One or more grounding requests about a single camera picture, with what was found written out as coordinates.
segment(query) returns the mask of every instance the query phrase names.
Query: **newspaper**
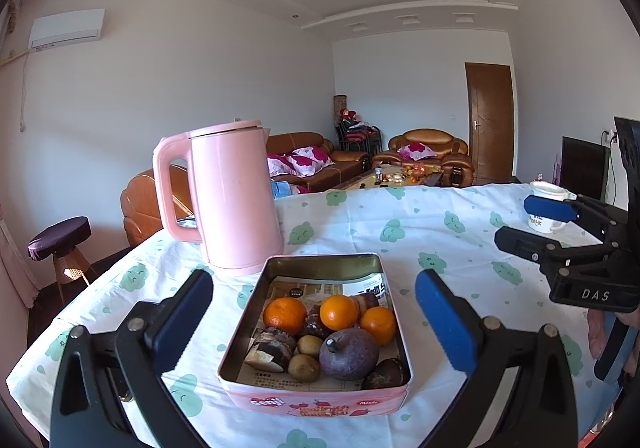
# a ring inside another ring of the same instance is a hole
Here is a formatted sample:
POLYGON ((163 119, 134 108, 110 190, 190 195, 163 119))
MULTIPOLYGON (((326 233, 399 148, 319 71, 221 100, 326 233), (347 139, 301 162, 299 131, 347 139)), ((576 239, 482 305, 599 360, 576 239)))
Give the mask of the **newspaper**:
MULTIPOLYGON (((385 285, 385 278, 382 273, 369 274, 363 278, 338 282, 335 280, 309 280, 303 278, 289 278, 284 276, 276 277, 267 293, 264 301, 264 308, 269 302, 283 296, 295 296, 305 304, 308 310, 314 305, 319 305, 326 298, 335 294, 344 294, 345 296, 353 296, 365 292, 372 292, 378 298, 378 304, 381 307, 391 309, 388 291, 385 285)), ((252 341, 249 345, 253 345, 255 338, 265 329, 262 322, 262 313, 260 319, 256 323, 252 341)), ((398 345, 393 340, 388 345, 380 349, 379 361, 386 358, 394 358, 398 356, 398 345)), ((240 373, 238 374, 238 383, 249 384, 251 386, 260 386, 262 388, 278 388, 281 390, 296 390, 299 392, 345 392, 351 390, 359 390, 362 380, 358 381, 338 381, 322 374, 319 380, 313 383, 300 383, 294 380, 286 372, 266 372, 256 370, 247 364, 242 364, 240 373)))

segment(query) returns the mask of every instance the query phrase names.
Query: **orange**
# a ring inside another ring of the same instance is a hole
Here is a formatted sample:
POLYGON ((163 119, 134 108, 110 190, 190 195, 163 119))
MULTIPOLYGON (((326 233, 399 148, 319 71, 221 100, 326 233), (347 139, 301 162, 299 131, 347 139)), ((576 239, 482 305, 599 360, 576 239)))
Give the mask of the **orange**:
POLYGON ((330 296, 320 306, 320 321, 332 331, 348 329, 358 321, 358 305, 348 296, 330 296))
POLYGON ((362 315, 360 328, 371 334, 378 345, 386 345, 396 334, 396 317, 389 309, 372 307, 362 315))
POLYGON ((297 336, 302 332, 305 318, 304 304, 289 296, 271 301, 262 313, 262 321, 267 327, 276 327, 291 336, 297 336))

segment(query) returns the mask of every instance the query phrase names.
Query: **white mug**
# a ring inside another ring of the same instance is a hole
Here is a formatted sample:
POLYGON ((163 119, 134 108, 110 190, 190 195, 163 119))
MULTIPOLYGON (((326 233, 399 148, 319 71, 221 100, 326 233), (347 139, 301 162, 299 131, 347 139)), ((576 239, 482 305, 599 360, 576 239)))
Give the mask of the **white mug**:
MULTIPOLYGON (((529 183, 529 186, 531 186, 533 194, 537 197, 555 201, 564 201, 566 199, 574 201, 577 198, 575 193, 545 181, 533 181, 529 183)), ((529 215, 529 227, 539 233, 552 233, 564 227, 565 224, 566 222, 555 221, 539 215, 529 215)))

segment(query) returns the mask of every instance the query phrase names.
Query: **television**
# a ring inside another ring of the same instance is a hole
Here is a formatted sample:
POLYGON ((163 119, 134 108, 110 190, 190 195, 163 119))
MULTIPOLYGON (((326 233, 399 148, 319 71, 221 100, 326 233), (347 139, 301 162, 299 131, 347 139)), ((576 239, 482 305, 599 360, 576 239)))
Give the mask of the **television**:
POLYGON ((560 186, 604 202, 609 179, 610 150, 572 137, 562 137, 560 186))

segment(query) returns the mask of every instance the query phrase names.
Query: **brown leather sofa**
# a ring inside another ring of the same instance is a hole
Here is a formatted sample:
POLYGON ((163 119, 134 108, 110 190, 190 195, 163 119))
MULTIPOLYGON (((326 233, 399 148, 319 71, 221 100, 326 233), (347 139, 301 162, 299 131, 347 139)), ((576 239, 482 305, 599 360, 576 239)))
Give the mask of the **brown leather sofa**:
MULTIPOLYGON (((335 162, 312 177, 278 176, 280 181, 322 192, 362 173, 368 167, 369 156, 363 152, 334 151, 334 144, 319 133, 294 132, 272 135, 267 140, 267 153, 284 155, 297 148, 319 146, 335 162)), ((178 219, 193 215, 187 170, 182 166, 169 168, 174 195, 175 214, 178 219)), ((120 195, 124 215, 124 229, 131 245, 138 245, 162 229, 153 169, 133 177, 120 195)))
POLYGON ((426 144, 436 157, 422 159, 419 163, 439 165, 442 168, 443 187, 466 188, 474 182, 474 166, 469 157, 469 147, 462 139, 434 128, 418 128, 389 139, 389 150, 373 157, 373 167, 380 164, 402 164, 397 150, 402 146, 419 142, 426 144))

